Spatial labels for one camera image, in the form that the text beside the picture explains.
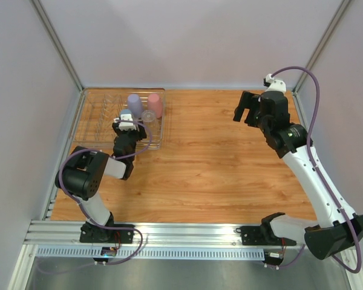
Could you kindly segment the blue plastic cup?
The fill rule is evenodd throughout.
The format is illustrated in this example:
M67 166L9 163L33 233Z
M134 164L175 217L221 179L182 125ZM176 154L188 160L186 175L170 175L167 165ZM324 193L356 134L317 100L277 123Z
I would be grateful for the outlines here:
M119 114L119 118L121 119L133 119L134 115L129 109L122 109Z

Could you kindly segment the clear glass tumbler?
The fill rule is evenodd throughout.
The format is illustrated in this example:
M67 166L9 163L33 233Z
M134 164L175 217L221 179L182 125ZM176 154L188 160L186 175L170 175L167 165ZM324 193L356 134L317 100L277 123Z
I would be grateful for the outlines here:
M152 141L159 142L161 136L161 128L160 128L160 121L157 118L155 112L152 110L145 110L141 114L141 119L146 127L145 131L147 137L149 137L149 134L151 134Z

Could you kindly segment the purple plastic cup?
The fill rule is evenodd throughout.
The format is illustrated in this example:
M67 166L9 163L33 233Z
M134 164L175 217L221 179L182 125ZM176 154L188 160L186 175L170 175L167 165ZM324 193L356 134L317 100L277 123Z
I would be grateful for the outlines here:
M130 94L127 99L128 109L135 118L141 118L144 111L143 103L138 94Z

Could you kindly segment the pink plastic cup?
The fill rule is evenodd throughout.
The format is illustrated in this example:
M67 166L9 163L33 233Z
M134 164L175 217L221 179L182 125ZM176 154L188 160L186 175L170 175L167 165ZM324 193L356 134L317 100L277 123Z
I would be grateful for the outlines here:
M163 102L158 94L150 94L147 99L147 108L155 113L157 118L163 115Z

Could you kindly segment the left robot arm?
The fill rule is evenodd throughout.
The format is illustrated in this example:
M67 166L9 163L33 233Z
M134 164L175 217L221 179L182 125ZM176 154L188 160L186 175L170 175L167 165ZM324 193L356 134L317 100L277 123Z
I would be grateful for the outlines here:
M114 216L107 209L100 197L99 187L102 178L107 175L126 180L134 168L137 143L151 138L143 121L122 121L118 118L112 125L117 134L114 140L113 154L77 146L60 166L55 186L71 198L86 217L81 226L80 242L107 243L117 235L132 233L132 230L119 230L114 223Z

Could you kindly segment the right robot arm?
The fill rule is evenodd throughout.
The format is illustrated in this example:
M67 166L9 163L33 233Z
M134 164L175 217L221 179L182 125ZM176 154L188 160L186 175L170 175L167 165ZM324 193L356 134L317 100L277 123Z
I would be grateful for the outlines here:
M254 94L244 91L234 112L240 121L245 110L245 123L257 127L266 143L291 169L306 193L316 220L298 219L278 212L262 218L259 238L267 245L281 238L305 244L319 260L354 246L363 238L363 214L344 200L321 162L314 146L307 146L307 131L290 121L289 102L282 92Z

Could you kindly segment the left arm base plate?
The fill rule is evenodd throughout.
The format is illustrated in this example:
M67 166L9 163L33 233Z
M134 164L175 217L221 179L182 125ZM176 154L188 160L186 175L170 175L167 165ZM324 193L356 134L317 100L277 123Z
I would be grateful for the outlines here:
M80 228L81 243L122 243L132 244L133 230L128 229L129 225L114 224L113 228L120 227L120 230L106 230L88 222Z

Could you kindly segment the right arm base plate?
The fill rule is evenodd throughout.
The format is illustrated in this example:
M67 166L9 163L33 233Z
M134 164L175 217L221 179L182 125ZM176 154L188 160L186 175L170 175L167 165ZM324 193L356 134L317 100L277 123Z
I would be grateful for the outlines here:
M274 237L268 240L262 233L260 226L243 225L235 229L240 235L241 243L244 246L295 246L297 242L287 238Z

